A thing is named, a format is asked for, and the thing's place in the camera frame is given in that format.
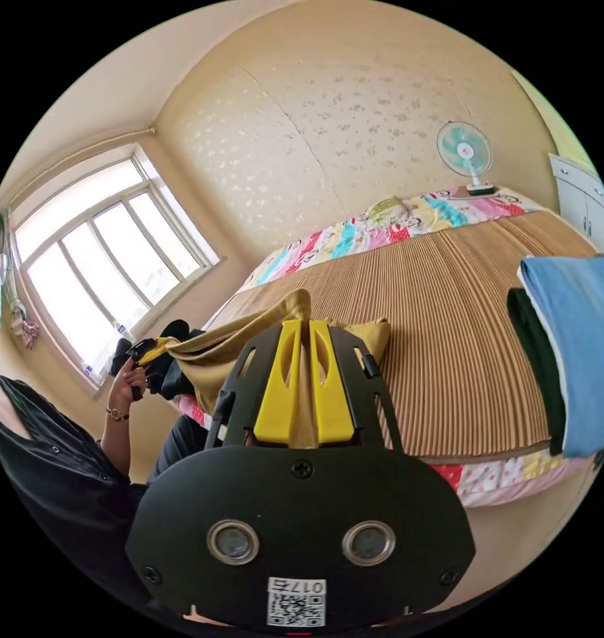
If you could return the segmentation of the person's left hand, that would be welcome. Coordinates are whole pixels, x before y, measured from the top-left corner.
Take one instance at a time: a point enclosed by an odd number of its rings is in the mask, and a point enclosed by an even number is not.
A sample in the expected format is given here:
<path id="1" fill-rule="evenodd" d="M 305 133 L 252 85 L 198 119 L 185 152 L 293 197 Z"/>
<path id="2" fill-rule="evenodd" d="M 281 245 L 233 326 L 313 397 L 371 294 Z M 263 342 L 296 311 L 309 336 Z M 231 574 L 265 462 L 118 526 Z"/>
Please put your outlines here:
<path id="1" fill-rule="evenodd" d="M 116 421 L 126 420 L 137 396 L 146 390 L 146 373 L 134 360 L 128 358 L 114 378 L 106 406 L 107 414 Z"/>

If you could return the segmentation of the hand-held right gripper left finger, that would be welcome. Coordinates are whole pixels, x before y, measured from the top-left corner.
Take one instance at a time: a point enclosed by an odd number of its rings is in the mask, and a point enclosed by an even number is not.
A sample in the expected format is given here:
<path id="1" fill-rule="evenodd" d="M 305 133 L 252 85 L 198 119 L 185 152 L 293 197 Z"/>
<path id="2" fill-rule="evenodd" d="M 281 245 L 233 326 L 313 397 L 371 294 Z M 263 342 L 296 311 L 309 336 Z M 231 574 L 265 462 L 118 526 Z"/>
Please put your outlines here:
<path id="1" fill-rule="evenodd" d="M 274 336 L 274 355 L 253 435 L 261 445 L 290 445 L 298 410 L 302 322 L 284 321 Z"/>

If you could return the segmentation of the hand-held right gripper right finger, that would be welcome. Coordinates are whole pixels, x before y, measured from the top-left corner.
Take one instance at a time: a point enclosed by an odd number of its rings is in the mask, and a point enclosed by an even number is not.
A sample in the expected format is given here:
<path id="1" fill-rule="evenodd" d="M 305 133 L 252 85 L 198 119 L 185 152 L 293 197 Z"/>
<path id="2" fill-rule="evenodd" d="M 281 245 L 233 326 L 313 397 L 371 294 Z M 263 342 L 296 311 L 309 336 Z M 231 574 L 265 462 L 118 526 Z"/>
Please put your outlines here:
<path id="1" fill-rule="evenodd" d="M 349 443 L 354 435 L 350 407 L 329 326 L 309 321 L 310 389 L 319 443 Z"/>

